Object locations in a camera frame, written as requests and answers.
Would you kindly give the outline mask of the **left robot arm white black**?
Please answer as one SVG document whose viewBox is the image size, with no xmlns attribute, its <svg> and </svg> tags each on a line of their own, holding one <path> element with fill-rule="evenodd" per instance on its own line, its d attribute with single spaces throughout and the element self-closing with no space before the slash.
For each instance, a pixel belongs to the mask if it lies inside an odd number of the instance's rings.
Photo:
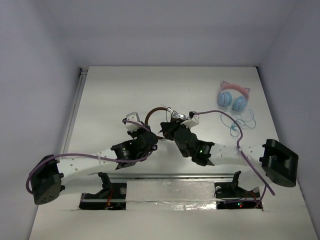
<svg viewBox="0 0 320 240">
<path fill-rule="evenodd" d="M 65 193 L 67 185 L 82 176 L 97 174 L 101 180 L 94 185 L 98 197 L 106 197 L 112 191 L 107 174 L 111 167 L 116 170 L 145 161 L 158 146 L 158 136 L 139 122 L 129 131 L 131 140 L 113 145 L 95 154 L 64 153 L 46 155 L 31 170 L 26 180 L 26 190 L 33 196 L 35 205 L 44 205 Z"/>
</svg>

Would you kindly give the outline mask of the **brown silver headphones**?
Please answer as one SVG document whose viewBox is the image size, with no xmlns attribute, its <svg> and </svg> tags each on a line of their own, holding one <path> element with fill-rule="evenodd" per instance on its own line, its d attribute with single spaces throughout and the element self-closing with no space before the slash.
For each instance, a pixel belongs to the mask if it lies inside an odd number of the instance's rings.
<svg viewBox="0 0 320 240">
<path fill-rule="evenodd" d="M 177 120 L 185 121 L 187 116 L 178 112 L 170 106 L 157 106 L 152 108 L 144 118 L 144 124 L 149 126 L 153 119 L 164 120 L 165 122 L 175 122 Z"/>
</svg>

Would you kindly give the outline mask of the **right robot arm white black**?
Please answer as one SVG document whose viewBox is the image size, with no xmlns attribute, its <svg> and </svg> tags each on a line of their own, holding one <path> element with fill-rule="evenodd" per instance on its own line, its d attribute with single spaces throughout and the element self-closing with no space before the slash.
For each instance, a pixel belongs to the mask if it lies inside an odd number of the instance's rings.
<svg viewBox="0 0 320 240">
<path fill-rule="evenodd" d="M 199 140 L 195 133 L 182 123 L 162 122 L 165 139 L 175 142 L 181 155 L 200 166 L 245 166 L 237 169 L 231 183 L 231 192 L 238 197 L 259 186 L 271 183 L 294 188 L 297 184 L 299 156 L 275 139 L 267 139 L 258 146 L 227 146 Z"/>
</svg>

